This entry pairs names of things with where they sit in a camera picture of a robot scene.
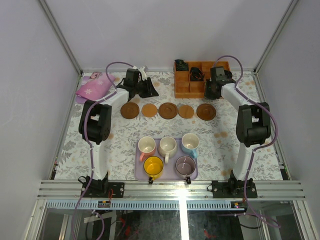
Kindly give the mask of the dark wooden coaster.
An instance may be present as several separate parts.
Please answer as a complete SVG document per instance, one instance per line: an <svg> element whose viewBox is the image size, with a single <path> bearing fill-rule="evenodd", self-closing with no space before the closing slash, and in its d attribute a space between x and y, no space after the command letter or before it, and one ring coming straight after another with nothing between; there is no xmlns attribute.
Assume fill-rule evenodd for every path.
<svg viewBox="0 0 320 240"><path fill-rule="evenodd" d="M140 108L134 102L127 102L121 107L120 113L125 119L134 119L139 115Z"/></svg>
<svg viewBox="0 0 320 240"><path fill-rule="evenodd" d="M159 107L158 113L163 119L170 120L176 117L178 108L172 102L165 102Z"/></svg>
<svg viewBox="0 0 320 240"><path fill-rule="evenodd" d="M210 121L216 117L217 112L211 104L203 103L197 107L196 114L200 119Z"/></svg>

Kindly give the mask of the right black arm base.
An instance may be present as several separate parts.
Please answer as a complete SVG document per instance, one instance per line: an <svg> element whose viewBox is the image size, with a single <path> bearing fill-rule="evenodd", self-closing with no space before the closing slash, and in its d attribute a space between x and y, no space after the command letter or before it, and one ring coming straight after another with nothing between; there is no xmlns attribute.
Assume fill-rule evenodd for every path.
<svg viewBox="0 0 320 240"><path fill-rule="evenodd" d="M258 197L256 185L252 178L247 180L246 185L244 180L237 180L234 176L230 177L227 182L212 180L206 189L211 192L213 198L216 199L244 199L245 190L248 199L256 199Z"/></svg>

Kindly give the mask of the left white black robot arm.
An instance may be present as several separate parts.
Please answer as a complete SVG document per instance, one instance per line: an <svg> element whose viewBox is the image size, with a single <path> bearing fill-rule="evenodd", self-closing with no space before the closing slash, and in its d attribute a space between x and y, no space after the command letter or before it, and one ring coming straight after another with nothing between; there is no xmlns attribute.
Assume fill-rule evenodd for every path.
<svg viewBox="0 0 320 240"><path fill-rule="evenodd" d="M135 96L140 98L157 97L147 67L133 66L126 71L119 84L111 74L94 72L84 77L86 81L76 92L77 101L83 104L78 131L85 141L89 141L89 172L88 178L97 180L92 191L98 197L105 197L110 186L102 179L107 175L105 158L105 141L111 132L112 115L121 113L125 119L135 118L139 106L131 102Z"/></svg>

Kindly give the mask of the light wooden coaster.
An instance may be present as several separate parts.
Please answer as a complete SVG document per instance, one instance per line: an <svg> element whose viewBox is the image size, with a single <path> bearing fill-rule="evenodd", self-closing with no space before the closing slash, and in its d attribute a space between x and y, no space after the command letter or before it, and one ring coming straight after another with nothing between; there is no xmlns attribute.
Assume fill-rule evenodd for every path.
<svg viewBox="0 0 320 240"><path fill-rule="evenodd" d="M194 116L194 109L190 105L182 105L178 109L178 114L184 119L191 119Z"/></svg>
<svg viewBox="0 0 320 240"><path fill-rule="evenodd" d="M154 104L148 103L142 107L141 112L145 117L152 118L157 114L158 109Z"/></svg>

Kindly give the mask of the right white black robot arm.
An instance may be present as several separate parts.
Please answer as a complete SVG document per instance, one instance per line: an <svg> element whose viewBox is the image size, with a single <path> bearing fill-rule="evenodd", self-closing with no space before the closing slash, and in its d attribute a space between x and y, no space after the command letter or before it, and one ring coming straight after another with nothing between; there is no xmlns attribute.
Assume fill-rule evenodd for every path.
<svg viewBox="0 0 320 240"><path fill-rule="evenodd" d="M210 79L206 80L204 97L215 100L224 98L237 110L236 136L240 142L239 152L232 177L236 180L228 184L228 192L240 197L246 191L242 182L250 178L254 149L265 143L271 136L270 110L266 102L254 103L236 87L236 81L227 78L222 66L210 69Z"/></svg>

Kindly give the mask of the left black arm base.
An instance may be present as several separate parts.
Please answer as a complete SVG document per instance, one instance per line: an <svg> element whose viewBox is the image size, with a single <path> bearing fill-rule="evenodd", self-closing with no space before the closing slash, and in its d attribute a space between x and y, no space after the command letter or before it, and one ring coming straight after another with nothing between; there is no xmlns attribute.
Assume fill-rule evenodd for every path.
<svg viewBox="0 0 320 240"><path fill-rule="evenodd" d="M108 174L106 174L102 180L93 179L88 190L85 192L90 179L89 176L80 176L78 178L78 181L82 184L81 195L83 195L84 198L119 199L124 197L125 183L110 182L108 180Z"/></svg>

